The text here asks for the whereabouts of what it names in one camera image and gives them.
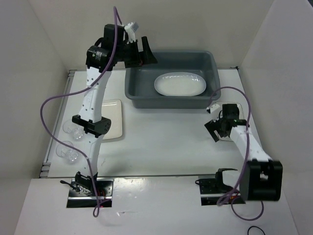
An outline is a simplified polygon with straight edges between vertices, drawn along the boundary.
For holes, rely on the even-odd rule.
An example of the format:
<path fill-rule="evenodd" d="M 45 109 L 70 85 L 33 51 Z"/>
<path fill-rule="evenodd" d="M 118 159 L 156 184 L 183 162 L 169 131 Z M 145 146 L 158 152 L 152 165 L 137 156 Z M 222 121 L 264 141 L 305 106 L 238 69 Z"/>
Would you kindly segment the large oval white plate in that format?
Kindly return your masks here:
<path fill-rule="evenodd" d="M 206 90 L 206 81 L 190 72 L 170 72 L 157 77 L 154 88 L 164 96 L 197 96 Z"/>

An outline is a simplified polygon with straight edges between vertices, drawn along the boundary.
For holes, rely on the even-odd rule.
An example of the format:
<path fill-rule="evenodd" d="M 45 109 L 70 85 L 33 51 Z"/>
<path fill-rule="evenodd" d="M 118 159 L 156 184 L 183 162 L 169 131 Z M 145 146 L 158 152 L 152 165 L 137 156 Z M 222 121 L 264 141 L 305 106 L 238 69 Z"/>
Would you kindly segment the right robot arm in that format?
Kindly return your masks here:
<path fill-rule="evenodd" d="M 278 201 L 283 166 L 273 160 L 253 136 L 248 120 L 240 118 L 235 103 L 213 104 L 206 108 L 211 120 L 204 126 L 215 142 L 230 138 L 240 151 L 244 165 L 235 188 L 245 201 Z"/>

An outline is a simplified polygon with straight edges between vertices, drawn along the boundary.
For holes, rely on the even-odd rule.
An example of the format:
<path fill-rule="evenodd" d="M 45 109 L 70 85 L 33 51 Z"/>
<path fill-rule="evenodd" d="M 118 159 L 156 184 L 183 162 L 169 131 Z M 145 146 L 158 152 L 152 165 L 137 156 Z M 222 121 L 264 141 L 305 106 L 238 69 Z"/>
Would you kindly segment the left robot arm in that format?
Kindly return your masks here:
<path fill-rule="evenodd" d="M 113 67 L 123 62 L 126 68 L 156 64 L 147 37 L 142 37 L 143 50 L 139 51 L 135 32 L 137 23 L 125 26 L 107 24 L 104 36 L 87 50 L 87 91 L 79 114 L 72 117 L 72 122 L 83 127 L 86 144 L 83 153 L 87 156 L 88 165 L 78 170 L 75 184 L 85 195 L 97 193 L 97 162 L 103 137 L 108 133 L 112 121 L 102 116 L 102 102 L 108 79 Z"/>

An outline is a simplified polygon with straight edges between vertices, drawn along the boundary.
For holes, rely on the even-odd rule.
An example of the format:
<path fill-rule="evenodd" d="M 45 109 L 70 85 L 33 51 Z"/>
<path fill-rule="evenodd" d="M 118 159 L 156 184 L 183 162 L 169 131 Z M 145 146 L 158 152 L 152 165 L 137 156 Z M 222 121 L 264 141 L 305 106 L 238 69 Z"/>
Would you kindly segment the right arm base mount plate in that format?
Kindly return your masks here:
<path fill-rule="evenodd" d="M 218 199 L 230 191 L 230 186 L 217 180 L 214 174 L 199 176 L 195 184 L 200 190 L 202 206 L 215 206 Z"/>

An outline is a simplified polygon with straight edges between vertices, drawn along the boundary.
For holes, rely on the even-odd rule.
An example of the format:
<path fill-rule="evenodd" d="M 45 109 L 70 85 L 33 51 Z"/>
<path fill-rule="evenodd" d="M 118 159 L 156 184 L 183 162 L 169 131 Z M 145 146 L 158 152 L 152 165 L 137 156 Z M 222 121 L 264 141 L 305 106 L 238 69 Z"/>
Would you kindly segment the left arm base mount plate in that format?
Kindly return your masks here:
<path fill-rule="evenodd" d="M 71 179 L 70 183 L 67 208 L 94 208 L 97 205 L 95 193 L 85 194 L 76 186 L 74 179 Z M 113 179 L 98 178 L 96 187 L 100 207 L 110 208 L 112 206 Z"/>

